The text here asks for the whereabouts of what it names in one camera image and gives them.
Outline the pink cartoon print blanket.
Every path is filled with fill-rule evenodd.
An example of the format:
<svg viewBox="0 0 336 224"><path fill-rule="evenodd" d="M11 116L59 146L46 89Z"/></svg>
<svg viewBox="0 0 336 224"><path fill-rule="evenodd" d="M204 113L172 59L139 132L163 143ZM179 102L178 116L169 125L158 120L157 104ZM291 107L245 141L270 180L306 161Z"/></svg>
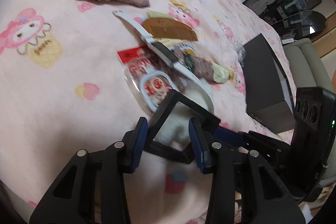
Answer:
<svg viewBox="0 0 336 224"><path fill-rule="evenodd" d="M235 80L211 85L221 125L271 135L246 112L234 45L264 35L292 81L276 31L240 0L149 1L193 27L198 56L234 69ZM30 206L77 150L106 148L145 115L117 57L141 40L113 15L117 9L146 15L117 3L1 0L1 181Z"/></svg>

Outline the dark grey storage box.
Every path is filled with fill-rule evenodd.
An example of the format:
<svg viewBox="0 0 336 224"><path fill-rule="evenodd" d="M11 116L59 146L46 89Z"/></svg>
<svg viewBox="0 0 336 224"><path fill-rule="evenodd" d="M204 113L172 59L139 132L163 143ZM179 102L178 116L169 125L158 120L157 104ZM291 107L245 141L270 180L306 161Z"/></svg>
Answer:
<svg viewBox="0 0 336 224"><path fill-rule="evenodd" d="M288 77L266 38L244 45L247 114L275 134L294 129L294 101Z"/></svg>

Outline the brown wooden comb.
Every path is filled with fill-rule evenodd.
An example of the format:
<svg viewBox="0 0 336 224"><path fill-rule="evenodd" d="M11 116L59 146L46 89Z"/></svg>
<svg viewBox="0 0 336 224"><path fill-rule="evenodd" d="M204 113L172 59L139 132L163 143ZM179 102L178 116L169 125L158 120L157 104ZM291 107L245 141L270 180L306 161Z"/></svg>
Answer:
<svg viewBox="0 0 336 224"><path fill-rule="evenodd" d="M179 39L195 42L198 40L195 31L182 22L170 18L149 18L142 26L154 38Z"/></svg>

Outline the black glass tv stand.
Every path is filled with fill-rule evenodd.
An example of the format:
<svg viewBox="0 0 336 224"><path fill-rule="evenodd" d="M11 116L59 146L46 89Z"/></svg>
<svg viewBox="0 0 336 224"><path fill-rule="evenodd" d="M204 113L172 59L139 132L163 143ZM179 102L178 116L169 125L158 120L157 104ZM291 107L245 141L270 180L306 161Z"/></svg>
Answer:
<svg viewBox="0 0 336 224"><path fill-rule="evenodd" d="M267 22L282 39L299 40L322 32L326 17L313 8L322 0L246 0L250 8Z"/></svg>

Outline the grey sofa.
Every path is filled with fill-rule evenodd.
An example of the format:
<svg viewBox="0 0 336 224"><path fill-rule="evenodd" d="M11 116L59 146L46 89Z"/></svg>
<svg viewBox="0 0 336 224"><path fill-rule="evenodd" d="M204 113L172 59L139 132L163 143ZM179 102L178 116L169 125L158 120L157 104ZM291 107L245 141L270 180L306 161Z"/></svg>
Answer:
<svg viewBox="0 0 336 224"><path fill-rule="evenodd" d="M284 51L289 61L290 71L297 89L320 87L335 93L327 71L309 39L302 39L287 44L284 46ZM333 144L327 163L327 170L321 180L331 179L335 181L335 143ZM292 177L289 166L285 182L287 186L290 186L290 179Z"/></svg>

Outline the white plush toy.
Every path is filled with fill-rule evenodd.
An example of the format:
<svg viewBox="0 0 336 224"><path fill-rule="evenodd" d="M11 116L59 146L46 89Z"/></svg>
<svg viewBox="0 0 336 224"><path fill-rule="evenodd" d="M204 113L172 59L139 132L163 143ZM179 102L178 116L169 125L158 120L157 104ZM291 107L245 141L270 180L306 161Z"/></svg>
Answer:
<svg viewBox="0 0 336 224"><path fill-rule="evenodd" d="M198 85L190 83L182 94L207 111L209 110L208 99ZM155 136L154 141L183 151L190 143L189 120L196 115L197 113L194 110L181 102L177 102Z"/></svg>

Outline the brown cream tube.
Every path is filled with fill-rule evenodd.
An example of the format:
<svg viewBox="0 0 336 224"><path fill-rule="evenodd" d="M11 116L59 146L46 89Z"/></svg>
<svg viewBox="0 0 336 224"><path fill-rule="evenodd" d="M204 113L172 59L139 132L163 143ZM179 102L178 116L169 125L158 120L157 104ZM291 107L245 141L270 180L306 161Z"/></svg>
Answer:
<svg viewBox="0 0 336 224"><path fill-rule="evenodd" d="M179 59L179 62L199 79L223 84L231 78L231 70L227 67L196 57L179 48L174 48L173 53Z"/></svg>

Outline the black square frame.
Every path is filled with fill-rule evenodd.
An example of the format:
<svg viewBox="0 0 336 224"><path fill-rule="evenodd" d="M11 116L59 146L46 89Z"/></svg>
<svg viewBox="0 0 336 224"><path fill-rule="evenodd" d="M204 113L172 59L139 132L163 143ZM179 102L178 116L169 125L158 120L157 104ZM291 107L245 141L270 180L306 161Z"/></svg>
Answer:
<svg viewBox="0 0 336 224"><path fill-rule="evenodd" d="M207 109L200 98L193 101L176 90L169 91L149 121L145 151L190 164L195 156L189 137L189 120L196 118L201 129L211 134L221 121Z"/></svg>

